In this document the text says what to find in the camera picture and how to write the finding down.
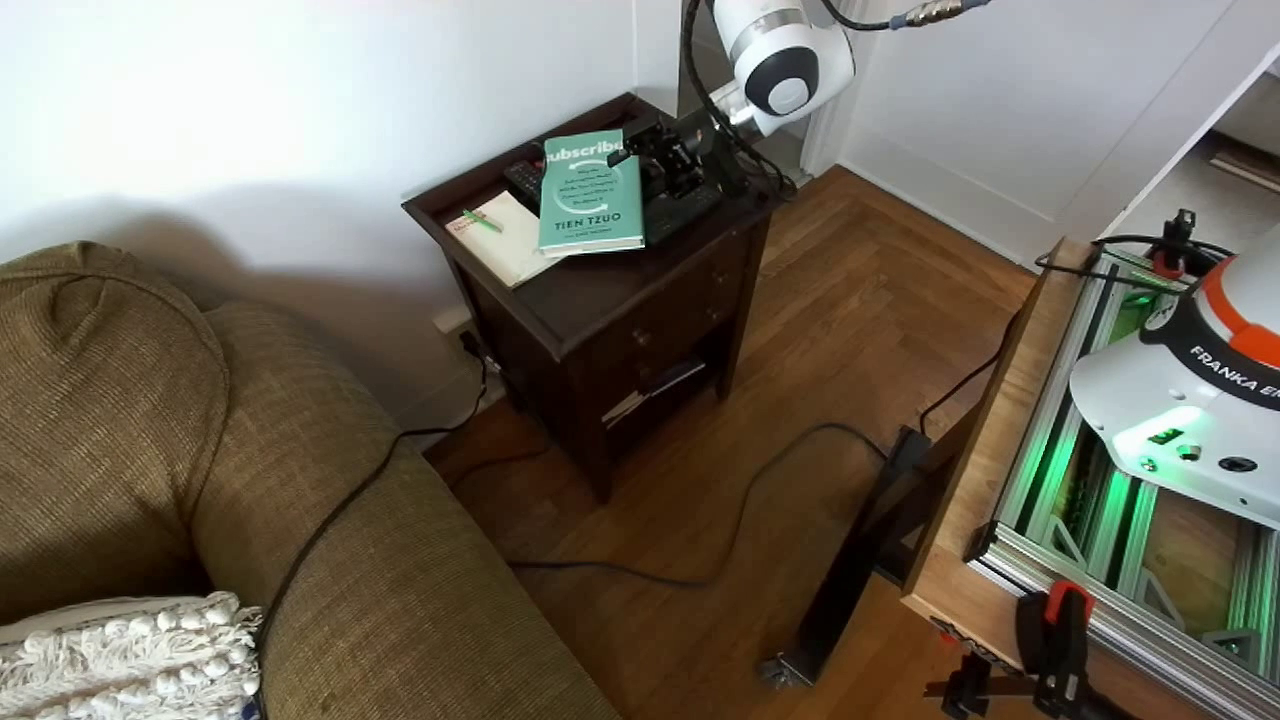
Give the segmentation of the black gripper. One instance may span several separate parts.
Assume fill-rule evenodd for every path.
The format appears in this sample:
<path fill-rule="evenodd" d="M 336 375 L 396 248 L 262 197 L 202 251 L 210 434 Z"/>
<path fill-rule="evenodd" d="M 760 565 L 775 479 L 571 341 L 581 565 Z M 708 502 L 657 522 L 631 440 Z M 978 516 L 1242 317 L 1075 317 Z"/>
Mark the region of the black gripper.
<path fill-rule="evenodd" d="M 729 145 L 688 118 L 627 118 L 624 158 L 640 162 L 643 244 L 657 248 L 741 191 Z"/>

